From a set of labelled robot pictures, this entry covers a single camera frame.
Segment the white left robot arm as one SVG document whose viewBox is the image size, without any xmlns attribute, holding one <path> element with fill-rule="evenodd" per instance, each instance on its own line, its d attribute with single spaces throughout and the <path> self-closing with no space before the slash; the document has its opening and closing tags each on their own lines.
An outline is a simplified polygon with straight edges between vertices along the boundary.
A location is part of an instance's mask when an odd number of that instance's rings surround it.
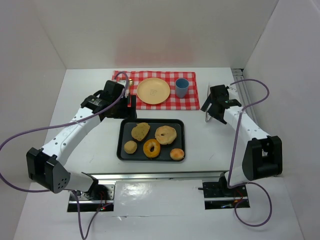
<svg viewBox="0 0 320 240">
<path fill-rule="evenodd" d="M 103 119 L 136 115 L 135 109 L 128 107 L 125 96 L 128 87 L 127 80 L 108 80 L 104 89 L 85 98 L 68 126 L 40 149 L 32 147 L 27 152 L 29 178 L 55 194 L 74 190 L 94 198 L 98 192 L 104 191 L 105 187 L 95 177 L 84 172 L 68 171 L 65 164 L 78 144 Z"/>
</svg>

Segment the small round tan muffin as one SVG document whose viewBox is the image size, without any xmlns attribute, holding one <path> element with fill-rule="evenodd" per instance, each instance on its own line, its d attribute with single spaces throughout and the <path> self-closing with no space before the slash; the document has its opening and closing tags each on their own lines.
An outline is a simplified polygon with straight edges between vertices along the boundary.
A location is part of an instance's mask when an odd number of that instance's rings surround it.
<svg viewBox="0 0 320 240">
<path fill-rule="evenodd" d="M 127 154 L 134 154 L 134 153 L 136 152 L 137 148 L 138 148 L 138 145 L 137 145 L 137 143 L 136 143 L 135 141 L 133 141 L 133 140 L 130 140 L 130 141 L 126 142 L 126 143 L 124 144 L 124 147 L 123 147 L 124 151 L 125 151 Z"/>
</svg>

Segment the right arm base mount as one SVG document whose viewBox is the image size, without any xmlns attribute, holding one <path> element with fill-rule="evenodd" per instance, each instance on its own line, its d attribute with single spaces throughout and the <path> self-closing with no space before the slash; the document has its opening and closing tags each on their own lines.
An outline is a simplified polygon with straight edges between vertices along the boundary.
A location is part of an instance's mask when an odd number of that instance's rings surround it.
<svg viewBox="0 0 320 240">
<path fill-rule="evenodd" d="M 229 189 L 222 188 L 218 182 L 203 182 L 198 189 L 203 192 L 206 210 L 233 209 L 239 202 L 239 208 L 250 208 L 245 186 Z"/>
</svg>

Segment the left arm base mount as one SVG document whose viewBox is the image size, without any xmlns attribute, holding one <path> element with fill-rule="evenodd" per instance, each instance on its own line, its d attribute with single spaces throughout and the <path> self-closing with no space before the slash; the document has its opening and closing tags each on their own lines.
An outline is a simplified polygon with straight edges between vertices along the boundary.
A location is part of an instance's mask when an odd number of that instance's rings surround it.
<svg viewBox="0 0 320 240">
<path fill-rule="evenodd" d="M 81 213 L 96 212 L 113 212 L 114 211 L 114 196 L 115 196 L 115 183 L 109 182 L 104 187 L 98 190 L 94 196 L 76 191 L 76 196 L 79 201 L 79 210 Z"/>
</svg>

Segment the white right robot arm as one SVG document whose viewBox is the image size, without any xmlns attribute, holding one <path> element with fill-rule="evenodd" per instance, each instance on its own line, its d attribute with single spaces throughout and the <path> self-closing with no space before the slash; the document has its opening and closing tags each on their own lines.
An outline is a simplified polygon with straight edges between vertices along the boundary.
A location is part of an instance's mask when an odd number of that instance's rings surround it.
<svg viewBox="0 0 320 240">
<path fill-rule="evenodd" d="M 223 175 L 229 189 L 283 172 L 282 140 L 262 130 L 236 95 L 230 86 L 210 86 L 201 107 L 208 121 L 215 119 L 235 130 L 229 171 Z"/>
</svg>

